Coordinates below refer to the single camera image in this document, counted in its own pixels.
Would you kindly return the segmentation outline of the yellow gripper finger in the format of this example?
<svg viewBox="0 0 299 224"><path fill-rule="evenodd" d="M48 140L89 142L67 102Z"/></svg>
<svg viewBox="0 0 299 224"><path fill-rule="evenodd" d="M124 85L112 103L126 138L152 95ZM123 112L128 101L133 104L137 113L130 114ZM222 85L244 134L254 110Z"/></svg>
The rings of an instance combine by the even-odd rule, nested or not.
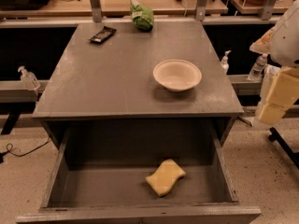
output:
<svg viewBox="0 0 299 224"><path fill-rule="evenodd" d="M278 123L286 111L279 106L264 104L260 107L257 119L263 124L275 125Z"/></svg>
<svg viewBox="0 0 299 224"><path fill-rule="evenodd" d="M266 102L281 108L290 108L299 99L299 69L283 68L274 76Z"/></svg>

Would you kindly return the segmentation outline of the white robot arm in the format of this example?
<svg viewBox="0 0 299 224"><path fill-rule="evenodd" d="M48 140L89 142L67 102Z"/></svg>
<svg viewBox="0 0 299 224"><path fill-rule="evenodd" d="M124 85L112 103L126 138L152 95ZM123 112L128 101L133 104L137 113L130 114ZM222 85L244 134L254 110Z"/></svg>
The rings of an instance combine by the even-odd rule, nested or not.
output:
<svg viewBox="0 0 299 224"><path fill-rule="evenodd" d="M257 120L275 125L299 99L299 0L249 49L267 54L281 68L273 76L270 88L262 96Z"/></svg>

